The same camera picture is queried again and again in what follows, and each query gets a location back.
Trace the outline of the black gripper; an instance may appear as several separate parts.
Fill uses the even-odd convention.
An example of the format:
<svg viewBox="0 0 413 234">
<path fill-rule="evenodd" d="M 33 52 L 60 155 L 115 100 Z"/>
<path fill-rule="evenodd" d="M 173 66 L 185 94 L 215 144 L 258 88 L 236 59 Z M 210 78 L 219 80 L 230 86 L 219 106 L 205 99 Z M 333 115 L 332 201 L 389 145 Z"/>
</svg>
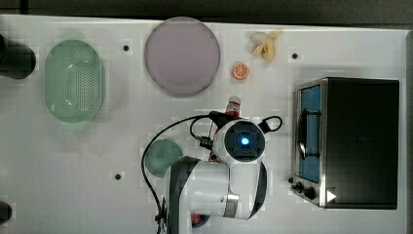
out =
<svg viewBox="0 0 413 234">
<path fill-rule="evenodd" d="M 238 117 L 228 115 L 218 111 L 210 111 L 208 118 L 216 125 L 217 128 L 222 128 L 231 121 L 238 120 Z"/>
</svg>

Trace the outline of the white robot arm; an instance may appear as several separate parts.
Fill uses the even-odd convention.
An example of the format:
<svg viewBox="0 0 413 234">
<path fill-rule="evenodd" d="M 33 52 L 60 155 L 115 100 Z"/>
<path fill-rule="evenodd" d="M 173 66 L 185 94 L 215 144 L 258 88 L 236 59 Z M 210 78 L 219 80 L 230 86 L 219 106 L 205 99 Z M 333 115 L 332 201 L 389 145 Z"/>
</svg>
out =
<svg viewBox="0 0 413 234">
<path fill-rule="evenodd" d="M 267 170 L 263 163 L 268 133 L 265 119 L 211 111 L 218 128 L 210 150 L 215 162 L 184 156 L 166 171 L 163 234 L 191 234 L 191 215 L 249 219 L 263 206 Z"/>
</svg>

